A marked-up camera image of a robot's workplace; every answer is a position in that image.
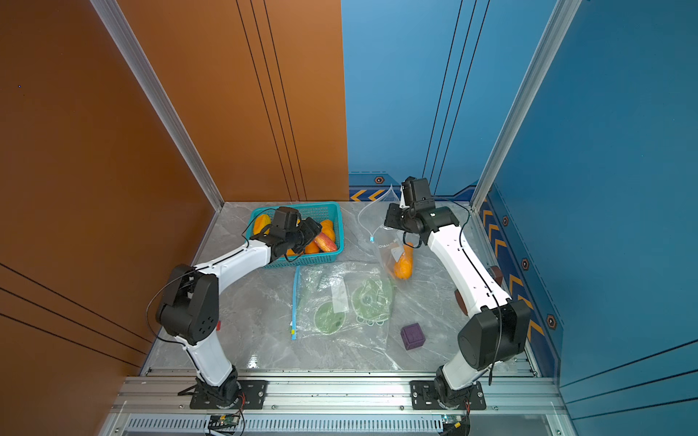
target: marble floor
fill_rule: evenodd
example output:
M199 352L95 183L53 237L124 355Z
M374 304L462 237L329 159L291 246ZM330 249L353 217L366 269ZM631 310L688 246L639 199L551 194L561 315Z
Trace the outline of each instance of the marble floor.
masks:
M213 259L240 246L244 242L240 234L252 210L277 204L281 203L226 203L198 261ZM378 256L369 241L369 233L357 222L358 213L367 203L342 202L340 205L345 247L337 262L377 263ZM439 202L438 206L441 205L449 206L461 223L466 221L466 210L453 203ZM482 224L473 216L464 227L463 234L477 256L483 264L491 266L494 256ZM238 369L433 372L458 352L456 335L468 317L456 304L455 286L446 270L427 248L415 250L413 276L395 294L387 340L380 347L361 343L348 345L333 340L332 336L291 340L294 272L292 267L257 269L220 295L218 337L229 360ZM415 322L419 322L426 343L405 351L400 330ZM169 338L164 331L160 334ZM505 373L516 371L513 360L500 363L498 367ZM148 368L193 368L193 364L178 345L158 341L144 367Z

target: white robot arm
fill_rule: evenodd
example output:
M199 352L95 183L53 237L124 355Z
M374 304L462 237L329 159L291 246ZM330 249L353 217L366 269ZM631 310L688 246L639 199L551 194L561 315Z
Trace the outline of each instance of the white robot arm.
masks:
M156 320L182 344L197 372L194 403L228 408L237 401L237 371L218 341L218 296L250 271L284 256L302 253L320 233L312 218L300 219L298 210L281 206L272 223L242 246L195 266L179 265L170 274Z
M170 276L156 319L180 342L194 363L197 392L221 408L237 398L237 371L225 357L216 335L218 295L250 271L281 257L291 248L301 253L320 226L298 211L280 207L269 234L264 230L243 246L196 266L179 265ZM458 335L460 352L436 373L439 401L462 405L470 387L490 365L524 350L530 310L511 301L464 240L458 220L447 207L436 208L426 179L403 183L401 204L391 204L385 225L416 233L441 260L458 288L470 320Z

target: purple toy block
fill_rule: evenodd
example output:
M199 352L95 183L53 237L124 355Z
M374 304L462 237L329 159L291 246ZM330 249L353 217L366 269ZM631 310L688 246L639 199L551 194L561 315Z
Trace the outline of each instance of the purple toy block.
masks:
M426 340L419 323L404 326L400 330L400 336L402 336L402 342L405 343L405 349L421 347Z

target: orange wall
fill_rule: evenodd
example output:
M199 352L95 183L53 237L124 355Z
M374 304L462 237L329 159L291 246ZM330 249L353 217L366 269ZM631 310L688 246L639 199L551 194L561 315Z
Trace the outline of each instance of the orange wall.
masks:
M120 0L226 201L348 199L339 0Z
M213 210L88 1L1 2L0 59L0 433L92 435Z

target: ventilation grille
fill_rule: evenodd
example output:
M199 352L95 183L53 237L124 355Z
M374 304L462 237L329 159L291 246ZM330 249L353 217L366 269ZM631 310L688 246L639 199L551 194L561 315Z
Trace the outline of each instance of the ventilation grille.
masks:
M131 414L126 430L132 433L203 434L209 415ZM245 414L245 432L255 433L428 433L443 431L431 415L311 415Z
M440 419L432 416L270 416L245 417L252 432L322 433L441 433Z
M207 415L131 414L126 430L134 433L166 430L169 433L202 434L201 430L208 422Z

